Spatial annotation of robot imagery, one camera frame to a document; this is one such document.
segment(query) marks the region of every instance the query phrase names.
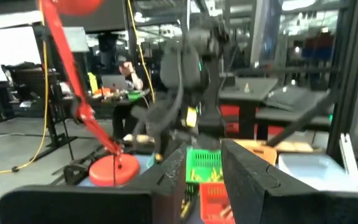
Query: green basket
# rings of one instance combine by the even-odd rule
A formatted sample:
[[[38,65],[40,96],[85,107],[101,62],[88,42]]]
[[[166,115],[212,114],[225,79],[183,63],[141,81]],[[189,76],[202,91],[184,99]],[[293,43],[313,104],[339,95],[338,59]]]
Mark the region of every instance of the green basket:
[[[222,168],[221,151],[211,152],[204,149],[187,150],[186,159],[186,182],[187,183],[203,183],[210,182],[208,180],[213,172],[219,172]],[[201,180],[191,179],[191,171],[195,170],[195,175],[201,177]]]

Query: floor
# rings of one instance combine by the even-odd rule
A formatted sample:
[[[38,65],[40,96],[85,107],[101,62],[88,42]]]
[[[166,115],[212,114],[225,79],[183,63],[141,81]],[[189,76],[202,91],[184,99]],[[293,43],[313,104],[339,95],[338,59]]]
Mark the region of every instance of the floor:
[[[107,132],[111,133],[111,121],[100,121],[99,123]],[[67,126],[70,136],[83,137],[83,139],[78,138],[71,142],[76,159],[89,154],[99,145],[97,140],[92,139],[92,135],[83,126],[77,126],[72,121],[67,121]],[[22,133],[41,135],[42,128],[43,122],[41,119],[18,118],[1,123],[0,134]],[[63,130],[62,124],[57,125],[58,133]],[[290,140],[311,143],[313,134],[313,132],[296,133]],[[328,135],[326,133],[317,133],[312,145],[314,147],[325,148],[327,139]],[[0,135],[0,170],[10,169],[12,166],[18,166],[27,162],[38,149],[40,142],[40,136]],[[68,147],[65,146],[16,174],[0,174],[0,196],[23,185],[49,184],[60,175],[53,176],[52,173],[69,162],[70,153]]]
[[[1,136],[0,170],[10,169],[12,166],[26,163],[38,149],[40,141],[41,137]],[[81,158],[94,150],[98,142],[94,139],[76,139],[71,145],[74,157]],[[16,174],[0,174],[0,196],[23,185],[49,184],[61,174],[52,176],[52,172],[67,165],[69,162],[70,154],[66,146]]]

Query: red container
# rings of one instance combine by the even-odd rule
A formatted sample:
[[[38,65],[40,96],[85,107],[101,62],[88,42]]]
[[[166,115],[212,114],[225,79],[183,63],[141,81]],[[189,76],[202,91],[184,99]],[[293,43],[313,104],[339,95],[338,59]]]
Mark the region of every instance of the red container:
[[[200,183],[201,219],[205,224],[235,224],[234,218],[220,217],[230,204],[224,183]]]

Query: man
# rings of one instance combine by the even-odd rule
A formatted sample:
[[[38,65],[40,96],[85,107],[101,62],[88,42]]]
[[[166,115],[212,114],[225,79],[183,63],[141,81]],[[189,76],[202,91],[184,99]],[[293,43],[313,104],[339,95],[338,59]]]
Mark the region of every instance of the man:
[[[127,55],[120,55],[117,58],[118,68],[120,73],[125,77],[128,90],[142,90],[144,89],[143,75],[136,73],[132,62]],[[124,138],[127,134],[132,134],[138,120],[131,115],[131,109],[134,105],[147,107],[145,99],[141,98],[131,105],[117,106],[114,109],[112,117],[113,136],[118,139]]]

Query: yellow cable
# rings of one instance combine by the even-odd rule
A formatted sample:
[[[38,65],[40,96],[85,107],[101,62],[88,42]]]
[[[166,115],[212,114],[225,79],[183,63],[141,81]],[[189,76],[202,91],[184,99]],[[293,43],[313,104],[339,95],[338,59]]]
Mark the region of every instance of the yellow cable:
[[[40,12],[42,14],[42,25],[45,27],[45,18],[44,18],[44,14],[42,13],[42,6],[40,4]],[[25,167],[27,167],[28,165],[30,165],[31,163],[34,162],[35,158],[37,158],[38,154],[40,153],[41,149],[44,146],[44,141],[45,141],[45,136],[47,133],[47,111],[48,111],[48,94],[49,94],[49,82],[48,82],[48,60],[47,60],[47,43],[44,41],[43,42],[43,54],[44,54],[44,70],[45,70],[45,109],[44,109],[44,132],[42,134],[42,139],[41,139],[41,143],[40,146],[37,150],[37,152],[35,153],[34,157],[27,163],[18,166],[17,170],[23,169]],[[0,170],[0,174],[7,174],[12,172],[12,170]]]
[[[141,43],[139,43],[139,44],[137,43],[138,35],[137,35],[137,29],[136,29],[136,24],[135,24],[134,13],[132,11],[131,0],[128,0],[128,7],[129,7],[129,12],[131,13],[132,26],[134,27],[134,31],[135,31],[136,44],[139,46],[140,58],[142,59],[142,65],[143,65],[143,69],[144,69],[144,71],[146,73],[146,76],[147,76],[147,81],[149,81],[150,91],[152,92],[152,100],[153,100],[153,103],[154,103],[155,102],[155,96],[154,96],[154,89],[153,89],[153,86],[152,86],[152,79],[150,78],[149,71],[147,70],[146,64],[144,62]]]

